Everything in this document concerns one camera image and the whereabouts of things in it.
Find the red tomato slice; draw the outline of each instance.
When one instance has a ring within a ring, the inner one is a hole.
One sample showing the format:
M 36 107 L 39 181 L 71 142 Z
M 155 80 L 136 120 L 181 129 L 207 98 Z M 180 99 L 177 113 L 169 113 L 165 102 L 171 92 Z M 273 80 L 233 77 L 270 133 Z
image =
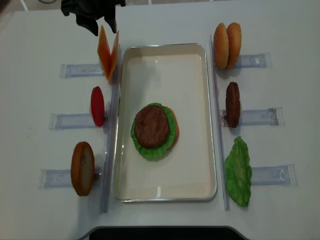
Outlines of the red tomato slice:
M 94 124 L 101 127 L 105 122 L 105 101 L 102 91 L 98 86 L 91 93 L 91 113 Z

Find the plastic lettuce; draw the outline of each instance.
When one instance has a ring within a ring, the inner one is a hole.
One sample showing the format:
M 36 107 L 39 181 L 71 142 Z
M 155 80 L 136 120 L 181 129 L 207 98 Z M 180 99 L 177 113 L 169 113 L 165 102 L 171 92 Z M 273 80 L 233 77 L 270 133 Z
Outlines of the plastic lettuce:
M 226 191 L 241 207 L 248 207 L 252 169 L 247 144 L 238 136 L 224 163 Z
M 133 121 L 130 134 L 133 139 L 134 146 L 136 150 L 140 153 L 140 155 L 145 157 L 146 159 L 155 159 L 155 158 L 161 157 L 172 146 L 176 138 L 176 122 L 172 112 L 165 106 L 162 106 L 160 103 L 151 103 L 147 105 L 147 107 L 152 105 L 159 106 L 164 110 L 169 122 L 169 135 L 165 140 L 165 142 L 162 143 L 160 146 L 153 147 L 153 148 L 144 148 L 138 143 L 138 140 L 135 136 L 136 120 Z

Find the stacked buns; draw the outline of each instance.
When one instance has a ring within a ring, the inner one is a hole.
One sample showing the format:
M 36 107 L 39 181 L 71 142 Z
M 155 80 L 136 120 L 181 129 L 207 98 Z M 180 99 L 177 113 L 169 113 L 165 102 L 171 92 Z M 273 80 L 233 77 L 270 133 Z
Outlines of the stacked buns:
M 214 32 L 213 55 L 215 65 L 219 69 L 233 69 L 237 63 L 241 49 L 241 28 L 236 22 L 227 28 L 220 23 Z

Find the white tray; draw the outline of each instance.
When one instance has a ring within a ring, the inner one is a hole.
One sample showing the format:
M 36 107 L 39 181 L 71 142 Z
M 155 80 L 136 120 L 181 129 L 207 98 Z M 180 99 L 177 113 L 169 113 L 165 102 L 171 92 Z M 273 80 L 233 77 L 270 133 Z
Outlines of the white tray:
M 146 160 L 130 136 L 150 103 L 171 108 L 175 146 Z M 217 189 L 207 60 L 196 43 L 128 48 L 123 56 L 112 190 L 123 202 L 208 200 Z

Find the white table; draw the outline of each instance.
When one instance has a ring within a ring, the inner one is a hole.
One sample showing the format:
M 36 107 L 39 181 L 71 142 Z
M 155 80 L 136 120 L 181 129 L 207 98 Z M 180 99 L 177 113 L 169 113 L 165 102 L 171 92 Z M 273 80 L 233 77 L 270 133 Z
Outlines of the white table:
M 89 142 L 100 162 L 105 158 L 101 129 L 48 129 L 51 113 L 88 113 L 95 86 L 110 99 L 103 77 L 59 78 L 62 63 L 98 62 L 98 38 L 59 10 L 17 12 L 0 34 L 0 239 L 78 239 L 106 226 L 229 226 L 249 239 L 319 239 L 319 9 L 316 0 L 117 8 L 122 50 L 199 43 L 209 55 L 216 26 L 238 22 L 242 54 L 271 52 L 272 68 L 242 69 L 218 81 L 223 88 L 239 83 L 244 109 L 283 107 L 285 126 L 243 127 L 241 136 L 253 167 L 295 164 L 298 185 L 252 187 L 247 209 L 231 201 L 225 211 L 216 151 L 218 189 L 211 201 L 124 204 L 111 196 L 105 214 L 99 189 L 80 198 L 72 188 L 37 188 L 40 169 L 70 168 L 79 141 Z M 214 142 L 217 148 L 216 131 Z

